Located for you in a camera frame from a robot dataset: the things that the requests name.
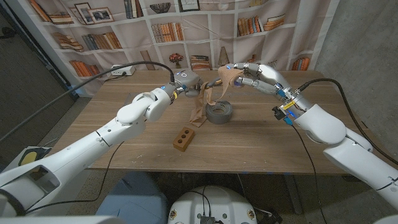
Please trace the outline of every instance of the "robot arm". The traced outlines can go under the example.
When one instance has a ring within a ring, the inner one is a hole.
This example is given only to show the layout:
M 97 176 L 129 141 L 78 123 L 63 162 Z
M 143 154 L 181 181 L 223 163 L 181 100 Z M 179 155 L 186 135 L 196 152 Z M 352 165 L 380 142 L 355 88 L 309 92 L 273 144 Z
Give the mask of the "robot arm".
M 0 217 L 23 215 L 26 210 L 50 203 L 72 178 L 111 147 L 142 134 L 145 121 L 157 121 L 178 94 L 189 95 L 200 83 L 196 73 L 178 73 L 173 85 L 137 95 L 110 122 L 65 149 L 0 174 Z M 1 203 L 1 196 L 6 203 Z
M 247 82 L 247 78 L 238 78 L 238 83 L 258 89 L 259 85 L 253 84 L 258 82 L 268 90 L 274 88 L 275 91 L 260 91 L 283 102 L 272 109 L 277 119 L 283 119 L 289 125 L 293 125 L 293 120 L 312 141 L 327 144 L 323 153 L 334 165 L 367 183 L 398 209 L 398 170 L 375 156 L 372 145 L 365 138 L 320 106 L 312 105 L 300 91 L 292 91 L 285 78 L 273 68 L 253 63 L 236 63 L 233 67 L 243 69 L 247 76 L 256 79 Z

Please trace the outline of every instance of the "power strip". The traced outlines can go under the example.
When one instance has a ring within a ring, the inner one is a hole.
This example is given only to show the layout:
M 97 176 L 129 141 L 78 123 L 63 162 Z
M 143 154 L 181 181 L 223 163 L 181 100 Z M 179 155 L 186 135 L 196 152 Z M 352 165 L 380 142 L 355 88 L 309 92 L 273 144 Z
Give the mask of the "power strip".
M 111 74 L 114 76 L 119 76 L 119 75 L 122 75 L 123 72 L 126 72 L 126 75 L 132 75 L 135 71 L 136 71 L 136 68 L 134 68 L 133 66 L 128 66 L 125 68 L 117 69 L 117 70 L 111 72 Z

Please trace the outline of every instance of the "bookshelf backdrop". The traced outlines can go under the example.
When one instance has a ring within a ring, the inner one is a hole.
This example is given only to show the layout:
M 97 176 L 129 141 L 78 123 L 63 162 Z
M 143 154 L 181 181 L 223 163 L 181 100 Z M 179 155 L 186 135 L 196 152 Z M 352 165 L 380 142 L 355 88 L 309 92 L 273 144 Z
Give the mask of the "bookshelf backdrop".
M 65 75 L 84 80 L 144 59 L 176 68 L 174 53 L 183 57 L 179 69 L 252 62 L 313 70 L 339 0 L 18 1 L 69 69 Z M 108 77 L 86 92 L 94 95 Z

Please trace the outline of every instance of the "duct tape roll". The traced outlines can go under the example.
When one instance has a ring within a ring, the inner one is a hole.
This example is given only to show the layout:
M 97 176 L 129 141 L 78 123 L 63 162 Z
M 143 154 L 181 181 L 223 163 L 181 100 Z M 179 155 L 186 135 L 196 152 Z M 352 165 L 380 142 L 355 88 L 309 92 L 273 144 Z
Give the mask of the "duct tape roll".
M 214 106 L 206 104 L 206 117 L 213 124 L 227 123 L 232 117 L 231 103 L 228 101 L 219 101 Z

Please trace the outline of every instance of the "wall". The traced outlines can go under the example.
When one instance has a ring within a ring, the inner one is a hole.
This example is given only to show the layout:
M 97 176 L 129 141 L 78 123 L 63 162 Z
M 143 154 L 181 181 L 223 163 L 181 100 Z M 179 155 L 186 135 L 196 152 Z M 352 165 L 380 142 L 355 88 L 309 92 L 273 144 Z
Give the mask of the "wall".
M 398 158 L 398 1 L 340 1 L 315 66 Z

